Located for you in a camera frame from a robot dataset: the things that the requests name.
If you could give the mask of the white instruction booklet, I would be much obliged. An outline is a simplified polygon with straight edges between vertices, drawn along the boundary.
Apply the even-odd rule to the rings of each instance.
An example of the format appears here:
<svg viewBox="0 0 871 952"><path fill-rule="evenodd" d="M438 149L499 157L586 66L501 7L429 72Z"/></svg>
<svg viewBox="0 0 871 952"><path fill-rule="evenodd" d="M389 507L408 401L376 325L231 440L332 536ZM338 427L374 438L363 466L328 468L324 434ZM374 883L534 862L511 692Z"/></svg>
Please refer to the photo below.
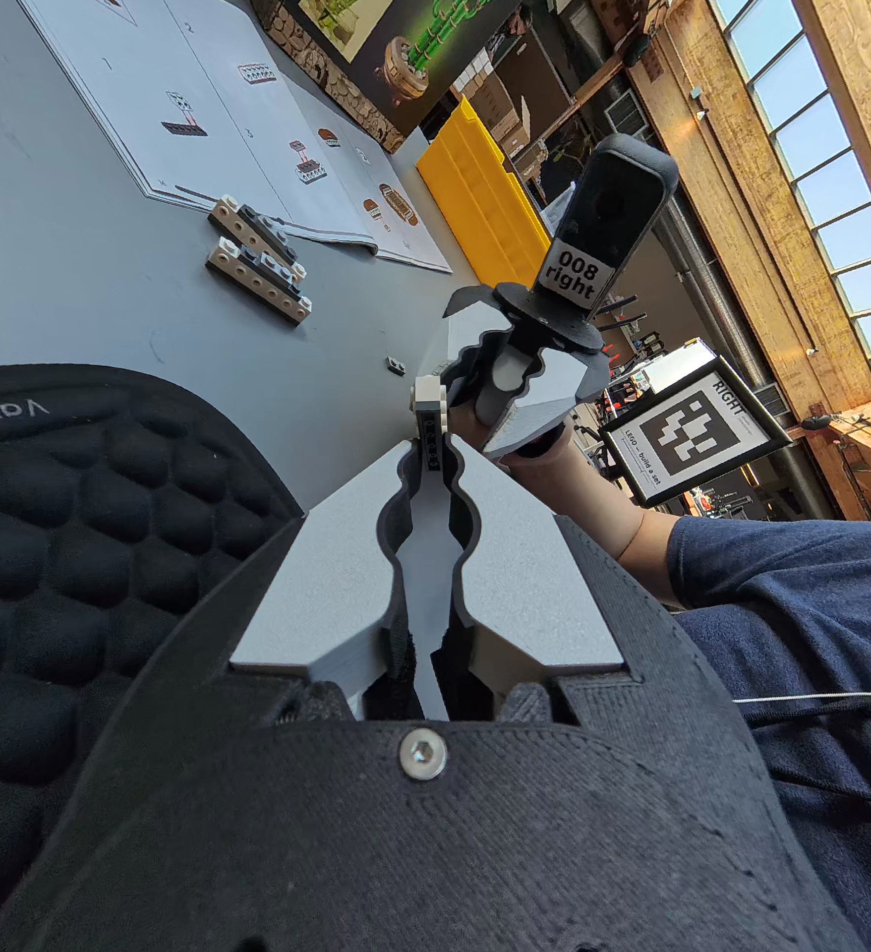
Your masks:
<svg viewBox="0 0 871 952"><path fill-rule="evenodd" d="M228 195L287 235L452 272L389 155L287 80L237 6L21 6L149 196L211 211Z"/></svg>

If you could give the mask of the tan and black lego assembly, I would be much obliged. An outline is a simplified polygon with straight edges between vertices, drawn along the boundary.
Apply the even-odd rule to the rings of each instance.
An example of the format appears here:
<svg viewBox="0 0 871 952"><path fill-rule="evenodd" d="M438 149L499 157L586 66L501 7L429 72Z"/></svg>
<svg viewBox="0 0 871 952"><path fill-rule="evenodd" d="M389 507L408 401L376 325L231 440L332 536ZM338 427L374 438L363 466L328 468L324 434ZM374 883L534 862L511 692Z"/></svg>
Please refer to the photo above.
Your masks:
<svg viewBox="0 0 871 952"><path fill-rule="evenodd" d="M297 263L298 255L275 219L256 212L247 204L240 204L227 194L216 201L208 219L236 244L256 252L266 252L290 269Z"/></svg>
<svg viewBox="0 0 871 952"><path fill-rule="evenodd" d="M221 236L205 264L282 313L295 325L300 325L311 314L310 299L300 292L290 271L266 252L255 252Z"/></svg>

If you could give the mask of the black padded cushion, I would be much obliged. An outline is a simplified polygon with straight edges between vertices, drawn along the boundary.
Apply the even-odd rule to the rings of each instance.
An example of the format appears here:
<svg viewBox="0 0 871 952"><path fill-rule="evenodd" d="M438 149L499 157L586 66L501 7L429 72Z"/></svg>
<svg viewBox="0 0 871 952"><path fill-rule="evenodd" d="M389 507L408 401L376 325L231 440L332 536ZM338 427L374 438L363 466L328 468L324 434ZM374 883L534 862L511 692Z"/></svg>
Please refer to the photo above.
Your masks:
<svg viewBox="0 0 871 952"><path fill-rule="evenodd" d="M242 431L182 387L0 366L0 907L133 679L301 515Z"/></svg>

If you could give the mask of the person's right forearm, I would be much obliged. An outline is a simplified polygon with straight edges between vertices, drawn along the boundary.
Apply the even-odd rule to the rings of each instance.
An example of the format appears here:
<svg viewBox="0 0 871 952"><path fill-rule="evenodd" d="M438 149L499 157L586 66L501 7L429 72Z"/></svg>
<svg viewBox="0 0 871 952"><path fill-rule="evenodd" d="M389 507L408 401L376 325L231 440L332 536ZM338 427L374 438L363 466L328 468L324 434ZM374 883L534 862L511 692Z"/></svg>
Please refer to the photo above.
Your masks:
<svg viewBox="0 0 871 952"><path fill-rule="evenodd" d="M541 476L518 483L570 518L660 603L682 609L667 565L671 533L681 517L636 506L575 447Z"/></svg>

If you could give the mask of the metal vent grille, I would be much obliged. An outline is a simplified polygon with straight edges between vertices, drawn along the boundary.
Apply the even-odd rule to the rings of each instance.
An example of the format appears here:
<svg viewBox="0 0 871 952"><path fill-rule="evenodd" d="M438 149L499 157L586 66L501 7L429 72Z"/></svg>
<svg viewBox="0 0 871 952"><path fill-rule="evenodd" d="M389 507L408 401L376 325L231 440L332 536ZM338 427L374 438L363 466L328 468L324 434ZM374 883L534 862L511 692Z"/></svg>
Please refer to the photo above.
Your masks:
<svg viewBox="0 0 871 952"><path fill-rule="evenodd" d="M628 89L605 108L608 124L615 133L643 138L648 123L632 90Z"/></svg>

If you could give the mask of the person's navy shirt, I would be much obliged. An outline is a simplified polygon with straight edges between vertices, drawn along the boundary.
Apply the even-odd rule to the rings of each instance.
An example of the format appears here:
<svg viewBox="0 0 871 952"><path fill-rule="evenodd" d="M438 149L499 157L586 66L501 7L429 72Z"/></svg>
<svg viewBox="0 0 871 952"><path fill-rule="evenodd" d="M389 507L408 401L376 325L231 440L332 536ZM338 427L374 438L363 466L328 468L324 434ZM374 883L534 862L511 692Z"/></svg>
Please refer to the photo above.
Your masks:
<svg viewBox="0 0 871 952"><path fill-rule="evenodd" d="M678 622L751 716L816 708L805 695L871 692L871 524L685 517L667 566ZM871 795L871 712L754 731L771 768ZM871 803L779 782L786 817L871 950Z"/></svg>

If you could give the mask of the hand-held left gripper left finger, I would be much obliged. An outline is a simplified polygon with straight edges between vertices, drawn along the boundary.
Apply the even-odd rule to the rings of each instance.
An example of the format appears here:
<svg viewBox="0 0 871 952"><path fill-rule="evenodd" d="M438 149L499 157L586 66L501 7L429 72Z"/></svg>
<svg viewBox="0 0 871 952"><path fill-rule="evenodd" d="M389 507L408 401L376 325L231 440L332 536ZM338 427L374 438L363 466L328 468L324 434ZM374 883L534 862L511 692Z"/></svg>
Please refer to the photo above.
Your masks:
<svg viewBox="0 0 871 952"><path fill-rule="evenodd" d="M234 649L240 672L336 684L358 720L364 695L397 677L410 637L402 567L417 442L404 440L310 509Z"/></svg>

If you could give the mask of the wooden workbench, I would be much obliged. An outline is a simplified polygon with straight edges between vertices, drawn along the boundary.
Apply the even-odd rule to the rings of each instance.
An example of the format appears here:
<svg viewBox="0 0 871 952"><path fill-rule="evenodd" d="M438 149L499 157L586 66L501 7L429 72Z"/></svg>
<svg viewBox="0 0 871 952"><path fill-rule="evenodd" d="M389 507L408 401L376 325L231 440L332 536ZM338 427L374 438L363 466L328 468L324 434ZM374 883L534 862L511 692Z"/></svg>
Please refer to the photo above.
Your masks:
<svg viewBox="0 0 871 952"><path fill-rule="evenodd" d="M839 412L813 403L798 434L843 517L871 522L871 402Z"/></svg>

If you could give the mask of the black lego set box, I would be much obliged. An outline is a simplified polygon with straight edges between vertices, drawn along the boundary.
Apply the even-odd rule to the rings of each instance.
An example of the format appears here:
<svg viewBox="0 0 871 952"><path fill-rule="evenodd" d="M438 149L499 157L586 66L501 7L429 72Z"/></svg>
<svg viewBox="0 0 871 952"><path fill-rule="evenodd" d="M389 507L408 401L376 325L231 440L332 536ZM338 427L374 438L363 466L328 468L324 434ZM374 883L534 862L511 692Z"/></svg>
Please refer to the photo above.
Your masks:
<svg viewBox="0 0 871 952"><path fill-rule="evenodd" d="M263 30L396 152L513 15L514 1L251 1Z"/></svg>

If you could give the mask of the black and white lego assembly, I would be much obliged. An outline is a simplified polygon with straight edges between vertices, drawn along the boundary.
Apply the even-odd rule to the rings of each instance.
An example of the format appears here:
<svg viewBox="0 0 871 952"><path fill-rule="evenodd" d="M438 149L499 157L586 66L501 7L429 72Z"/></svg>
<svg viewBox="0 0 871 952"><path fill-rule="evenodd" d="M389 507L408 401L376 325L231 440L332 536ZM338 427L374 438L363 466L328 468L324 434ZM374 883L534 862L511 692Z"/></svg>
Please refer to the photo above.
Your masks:
<svg viewBox="0 0 871 952"><path fill-rule="evenodd" d="M444 437L449 430L447 388L438 375L417 376L410 407L420 442L420 457L428 471L443 469Z"/></svg>

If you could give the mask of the person's right hand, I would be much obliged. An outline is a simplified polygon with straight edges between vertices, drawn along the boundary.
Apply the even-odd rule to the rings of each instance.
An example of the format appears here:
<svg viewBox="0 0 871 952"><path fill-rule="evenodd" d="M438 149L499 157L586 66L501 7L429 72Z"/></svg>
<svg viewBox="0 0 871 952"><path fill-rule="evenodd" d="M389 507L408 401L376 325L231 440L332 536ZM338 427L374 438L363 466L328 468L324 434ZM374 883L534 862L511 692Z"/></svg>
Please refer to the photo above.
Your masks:
<svg viewBox="0 0 871 952"><path fill-rule="evenodd" d="M449 409L449 430L483 456L487 456L484 446L488 440L489 427L478 421L473 402ZM572 448L576 449L572 444L572 436L566 431L563 418L557 425L519 449L490 461L507 471L517 482L525 484L523 478L541 476L544 470L559 463Z"/></svg>

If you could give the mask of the yellow plastic bin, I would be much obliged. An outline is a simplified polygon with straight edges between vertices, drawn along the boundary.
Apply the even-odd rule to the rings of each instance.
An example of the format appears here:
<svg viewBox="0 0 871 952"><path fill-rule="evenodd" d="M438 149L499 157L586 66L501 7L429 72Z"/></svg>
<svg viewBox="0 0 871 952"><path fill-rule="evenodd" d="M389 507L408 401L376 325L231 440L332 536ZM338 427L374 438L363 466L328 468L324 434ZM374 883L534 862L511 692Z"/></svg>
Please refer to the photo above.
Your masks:
<svg viewBox="0 0 871 952"><path fill-rule="evenodd" d="M550 235L503 152L462 99L416 168L479 281L531 286Z"/></svg>

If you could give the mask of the skylight window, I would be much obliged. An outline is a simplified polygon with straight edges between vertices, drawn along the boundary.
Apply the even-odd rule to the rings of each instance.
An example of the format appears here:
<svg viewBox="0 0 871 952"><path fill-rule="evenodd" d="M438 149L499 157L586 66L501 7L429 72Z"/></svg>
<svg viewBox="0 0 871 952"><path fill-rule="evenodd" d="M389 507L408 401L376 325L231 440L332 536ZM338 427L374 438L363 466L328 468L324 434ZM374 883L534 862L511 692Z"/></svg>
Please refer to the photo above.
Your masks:
<svg viewBox="0 0 871 952"><path fill-rule="evenodd" d="M791 194L871 368L871 182L796 6L713 1Z"/></svg>

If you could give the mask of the grey ventilation duct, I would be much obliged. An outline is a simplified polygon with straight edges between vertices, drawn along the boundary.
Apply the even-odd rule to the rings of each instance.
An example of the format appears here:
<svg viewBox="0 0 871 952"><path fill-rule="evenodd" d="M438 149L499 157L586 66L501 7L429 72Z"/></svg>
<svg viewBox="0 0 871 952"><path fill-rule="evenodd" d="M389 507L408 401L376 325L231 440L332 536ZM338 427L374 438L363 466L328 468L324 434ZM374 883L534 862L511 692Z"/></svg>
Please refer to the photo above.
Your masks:
<svg viewBox="0 0 871 952"><path fill-rule="evenodd" d="M774 379L718 258L679 187L654 225L654 233L700 315L703 337L763 400L777 420L791 425L785 394Z"/></svg>

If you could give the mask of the black framed marker sign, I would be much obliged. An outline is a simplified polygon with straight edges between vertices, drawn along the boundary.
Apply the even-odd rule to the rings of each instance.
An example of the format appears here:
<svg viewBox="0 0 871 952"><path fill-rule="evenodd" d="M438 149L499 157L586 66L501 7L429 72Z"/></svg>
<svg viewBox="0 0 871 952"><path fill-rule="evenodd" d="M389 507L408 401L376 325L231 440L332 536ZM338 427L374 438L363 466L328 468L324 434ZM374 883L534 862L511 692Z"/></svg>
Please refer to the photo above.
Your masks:
<svg viewBox="0 0 871 952"><path fill-rule="evenodd" d="M792 439L721 357L606 422L600 436L643 507L791 446Z"/></svg>

